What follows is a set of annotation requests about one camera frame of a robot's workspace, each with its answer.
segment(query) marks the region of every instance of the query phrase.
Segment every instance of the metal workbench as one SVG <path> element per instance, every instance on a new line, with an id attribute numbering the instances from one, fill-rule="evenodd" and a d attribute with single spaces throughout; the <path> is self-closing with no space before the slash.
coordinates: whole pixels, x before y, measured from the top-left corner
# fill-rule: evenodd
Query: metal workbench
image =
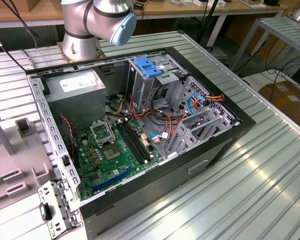
<path id="1" fill-rule="evenodd" d="M 300 237 L 300 128 L 187 35 L 135 36 L 117 47 L 101 42 L 107 56 L 175 47 L 257 124 L 223 160 L 167 196 L 103 233 L 100 240 L 298 239 Z M 53 47 L 28 50 L 36 66 L 64 63 Z M 27 57 L 12 52 L 25 67 Z M 17 118 L 34 121 L 55 162 L 26 77 L 0 53 L 0 115 L 4 128 Z M 0 239 L 49 239 L 35 194 L 0 210 Z M 83 228 L 61 239 L 85 239 Z"/>
<path id="2" fill-rule="evenodd" d="M 263 42 L 267 39 L 269 34 L 276 36 L 277 38 L 281 39 L 291 46 L 290 51 L 286 53 L 286 56 L 283 59 L 288 60 L 293 49 L 296 49 L 300 52 L 300 22 L 297 22 L 288 16 L 258 18 L 254 22 L 244 42 L 236 53 L 234 60 L 230 66 L 231 70 L 234 70 L 238 65 L 238 62 L 240 61 L 243 53 L 247 49 L 258 28 L 263 28 L 266 32 L 263 34 L 263 36 L 255 46 L 254 50 L 251 53 L 252 55 L 262 46 Z"/>

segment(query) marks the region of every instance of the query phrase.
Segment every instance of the blue drive bay latch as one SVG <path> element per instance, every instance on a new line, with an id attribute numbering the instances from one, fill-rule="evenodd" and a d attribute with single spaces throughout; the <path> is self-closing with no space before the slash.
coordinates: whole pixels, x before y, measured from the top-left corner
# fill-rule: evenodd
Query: blue drive bay latch
<path id="1" fill-rule="evenodd" d="M 135 64 L 141 71 L 145 74 L 147 78 L 162 75 L 162 71 L 156 68 L 154 63 L 150 61 L 147 57 L 136 57 L 134 59 Z"/>

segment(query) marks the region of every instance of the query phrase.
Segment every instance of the blue pcie slot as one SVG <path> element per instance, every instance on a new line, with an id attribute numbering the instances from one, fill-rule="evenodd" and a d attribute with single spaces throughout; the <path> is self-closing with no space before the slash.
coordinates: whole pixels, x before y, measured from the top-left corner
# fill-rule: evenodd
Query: blue pcie slot
<path id="1" fill-rule="evenodd" d="M 115 183 L 115 182 L 117 182 L 117 181 L 119 181 L 119 180 L 121 180 L 121 179 L 124 179 L 126 176 L 128 176 L 128 173 L 129 173 L 132 169 L 133 169 L 133 168 L 131 167 L 131 168 L 128 169 L 127 171 L 125 171 L 125 172 L 119 174 L 118 176 L 115 176 L 115 177 L 113 177 L 113 178 L 111 178 L 111 179 L 105 181 L 104 183 L 101 183 L 101 184 L 99 184 L 99 185 L 97 185 L 97 186 L 94 186 L 94 187 L 92 188 L 92 192 L 96 192 L 96 191 L 98 191 L 98 190 L 100 190 L 100 189 L 103 189 L 103 188 L 105 188 L 105 187 L 107 187 L 107 186 L 109 186 L 109 185 L 111 185 L 111 184 L 113 184 L 113 183 Z"/>

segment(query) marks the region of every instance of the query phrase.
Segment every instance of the metal expansion bracket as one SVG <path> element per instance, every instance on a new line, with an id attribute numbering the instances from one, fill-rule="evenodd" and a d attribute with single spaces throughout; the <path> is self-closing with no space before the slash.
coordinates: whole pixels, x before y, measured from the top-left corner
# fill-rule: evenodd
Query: metal expansion bracket
<path id="1" fill-rule="evenodd" d="M 48 181 L 38 189 L 41 201 L 39 209 L 52 239 L 76 228 L 82 221 L 78 210 L 70 211 L 64 181 Z"/>

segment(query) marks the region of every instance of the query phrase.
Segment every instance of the black ram slot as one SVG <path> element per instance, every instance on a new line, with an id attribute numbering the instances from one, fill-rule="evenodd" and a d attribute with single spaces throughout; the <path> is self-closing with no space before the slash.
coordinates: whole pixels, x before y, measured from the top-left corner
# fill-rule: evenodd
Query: black ram slot
<path id="1" fill-rule="evenodd" d="M 117 125 L 117 129 L 139 164 L 143 164 L 145 160 L 150 160 L 149 154 L 147 153 L 139 139 L 136 137 L 132 129 L 130 131 L 130 127 L 128 126 L 128 124 Z"/>
<path id="2" fill-rule="evenodd" d="M 135 146 L 134 142 L 132 141 L 132 139 L 130 138 L 128 133 L 126 132 L 125 128 L 121 125 L 121 126 L 117 126 L 117 129 L 119 130 L 119 133 L 125 140 L 125 143 L 130 148 L 131 152 L 133 153 L 133 155 L 136 158 L 136 160 L 138 161 L 138 163 L 143 164 L 145 161 L 145 158 L 143 158 L 142 155 L 139 153 L 138 148 Z"/>
<path id="3" fill-rule="evenodd" d="M 147 150 L 145 149 L 145 146 L 139 141 L 138 137 L 135 135 L 134 131 L 132 130 L 132 128 L 126 124 L 125 125 L 126 131 L 128 132 L 129 136 L 134 136 L 133 140 L 136 142 L 139 150 L 142 152 L 142 155 L 147 159 L 150 160 L 150 156 L 147 152 Z"/>

